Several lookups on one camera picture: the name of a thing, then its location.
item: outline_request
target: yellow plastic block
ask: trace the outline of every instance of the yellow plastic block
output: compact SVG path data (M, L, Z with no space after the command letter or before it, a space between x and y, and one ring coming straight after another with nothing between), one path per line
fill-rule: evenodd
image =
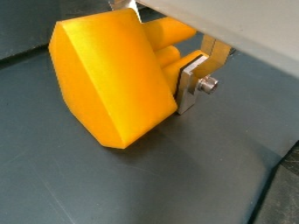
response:
M182 57L178 48L173 45L170 45L165 49L157 51L154 54L158 59L158 63L161 65L161 67L169 66L171 63L174 63Z
M59 22L50 50L73 114L105 146L125 149L177 110L135 11Z
M182 67L185 67L201 55L205 55L206 57L209 56L201 50L195 51L195 52L190 53L187 56L185 56L182 59L175 61L170 66L163 68L165 78L167 80L169 87L173 91L173 94L175 94L177 83L178 83L178 78L179 78L179 73L181 73Z
M147 39L155 51L191 38L197 30L171 17L143 24Z

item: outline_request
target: dark gray surface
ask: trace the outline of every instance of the dark gray surface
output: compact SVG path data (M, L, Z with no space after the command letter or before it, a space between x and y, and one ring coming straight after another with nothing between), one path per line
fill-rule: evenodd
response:
M298 139L299 81L242 53L215 77L214 95L111 150L66 107L49 53L3 66L0 223L248 223Z
M276 169L256 224L299 222L299 142Z
M3 0L0 59L50 42L58 20L110 11L107 0Z

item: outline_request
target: metal mounting plate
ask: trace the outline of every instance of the metal mounting plate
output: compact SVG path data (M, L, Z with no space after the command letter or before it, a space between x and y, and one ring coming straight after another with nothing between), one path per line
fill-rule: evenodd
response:
M194 93L190 92L190 87L193 85L194 80L194 73L193 70L198 67L199 64L206 61L209 57L201 55L195 58L191 63L189 63L181 71L179 80L178 80L178 87L175 93L175 100L178 103L178 110L177 112L182 115L186 110L195 104L199 90L195 89Z

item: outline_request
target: metal bracket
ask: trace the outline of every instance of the metal bracket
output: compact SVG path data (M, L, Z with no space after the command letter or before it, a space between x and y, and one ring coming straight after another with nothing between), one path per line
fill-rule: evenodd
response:
M179 75L175 100L181 115L195 104L201 91L207 94L215 91L218 80L211 78L211 73L226 64L230 48L230 45L213 36L207 34L203 36L202 55L182 68Z

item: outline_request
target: hex bolt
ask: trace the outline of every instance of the hex bolt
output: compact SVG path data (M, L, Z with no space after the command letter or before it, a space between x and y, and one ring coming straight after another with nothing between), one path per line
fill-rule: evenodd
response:
M198 89L203 91L206 94L213 94L219 85L219 81L211 78L209 75L199 80Z

